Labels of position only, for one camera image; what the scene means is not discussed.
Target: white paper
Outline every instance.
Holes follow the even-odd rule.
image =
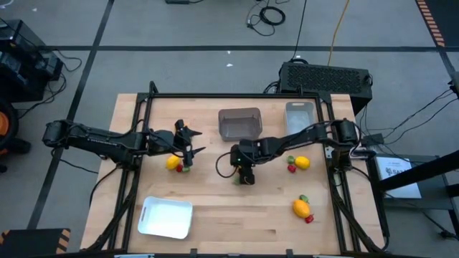
[[[391,176],[395,176],[399,173],[403,173],[404,171],[411,168],[411,163],[408,162],[409,159],[406,158],[407,161],[403,161],[399,158],[386,158],[386,157],[377,157],[377,167],[379,172],[379,177],[381,180],[389,178]],[[421,199],[421,193],[419,192],[419,187],[417,183],[412,183],[408,186],[402,186],[397,189],[393,189],[387,192],[388,194],[392,195],[393,197],[397,198],[411,198],[411,199]]]

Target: yellow lemon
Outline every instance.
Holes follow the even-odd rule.
[[[180,164],[180,158],[177,156],[170,156],[166,161],[166,168],[169,170],[175,169]]]
[[[307,169],[310,165],[311,162],[306,157],[299,156],[295,159],[295,166],[297,166],[299,169]]]
[[[302,200],[293,201],[293,212],[295,212],[296,216],[299,216],[300,218],[307,218],[311,215],[309,204]]]

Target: black box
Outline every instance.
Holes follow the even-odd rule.
[[[372,99],[368,70],[284,62],[280,71],[280,93],[343,93],[351,96],[354,114]]]

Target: wooden table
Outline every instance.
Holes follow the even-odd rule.
[[[332,95],[332,100],[336,119],[354,120],[348,95]],[[130,128],[135,101],[136,95],[118,96],[110,130],[126,132]],[[292,101],[307,100],[155,98],[150,128],[174,130],[176,120],[183,118],[191,129],[203,132],[203,135],[193,138],[194,148],[206,146],[206,149],[197,154],[190,173],[167,171],[165,164],[168,155],[144,157],[128,251],[189,253],[190,249],[197,248],[200,254],[285,254],[286,249],[292,249],[295,254],[339,254],[322,145],[314,144],[288,151],[282,157],[256,166],[254,186],[236,186],[232,179],[218,176],[214,168],[217,157],[235,144],[223,142],[220,138],[219,110],[257,107],[262,113],[263,132],[260,137],[282,137],[285,135],[285,104]],[[325,105],[322,106],[324,118],[327,119]],[[289,173],[286,163],[288,155],[310,158],[311,167],[307,171]],[[353,164],[366,171],[363,161],[354,161]],[[103,161],[99,179],[113,166],[111,161]],[[232,171],[228,156],[221,160],[219,169],[222,173]],[[113,174],[95,192],[82,248],[91,245],[111,220],[120,175],[120,171]],[[382,247],[384,240],[371,186],[358,173],[349,171],[347,176],[356,220]],[[306,224],[292,211],[293,200],[301,194],[310,200],[315,217],[311,224]],[[190,201],[193,204],[193,219],[186,239],[138,233],[139,214],[147,196]],[[347,249],[352,250],[349,227],[344,217],[343,221]],[[124,221],[118,230],[117,247],[120,247],[123,230]]]

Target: gray floor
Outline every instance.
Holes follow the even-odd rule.
[[[23,19],[50,45],[92,45],[106,3],[106,0],[15,1],[0,9],[0,16]],[[300,45],[329,45],[343,5],[344,0],[309,0]],[[166,5],[159,0],[115,0],[101,45],[295,44],[301,1],[280,6],[287,20],[276,28],[273,37],[261,37],[245,26],[251,6],[252,2],[245,0],[206,0],[189,6]],[[336,45],[431,47],[434,43],[415,1],[353,0]],[[88,56],[88,52],[64,54],[84,61]],[[98,52],[75,121],[108,128],[116,95],[145,92],[150,80],[155,81],[161,92],[262,92],[269,82],[277,79],[280,65],[291,55],[292,52],[281,51]],[[297,55],[317,65],[325,65],[328,59],[328,52]],[[459,54],[448,53],[448,56],[459,69]],[[67,63],[70,67],[74,65],[71,61]],[[448,74],[435,52],[334,52],[331,65],[364,68],[373,74],[369,128],[396,125],[448,88]],[[81,73],[82,68],[66,73],[67,89],[56,101],[38,107],[21,120],[19,134],[32,142],[33,149],[25,156],[5,158],[9,172],[0,177],[0,231],[27,226],[51,161],[50,149],[40,141],[44,125],[66,117]],[[435,103],[405,128],[428,119],[446,102]],[[452,103],[430,123],[407,133],[392,149],[420,155],[443,155],[457,150],[459,138],[454,135],[459,125],[452,121],[458,111],[458,104]],[[66,150],[63,158],[93,170],[100,164],[95,155],[75,149]],[[459,181],[456,172],[448,174],[448,178],[453,183]],[[79,248],[94,183],[95,175],[61,163],[39,221],[39,228],[70,227],[71,251]],[[452,230],[446,212],[431,213]],[[392,235],[390,251],[459,257],[459,244],[440,239],[436,234],[438,230],[418,211],[390,209],[387,216]]]

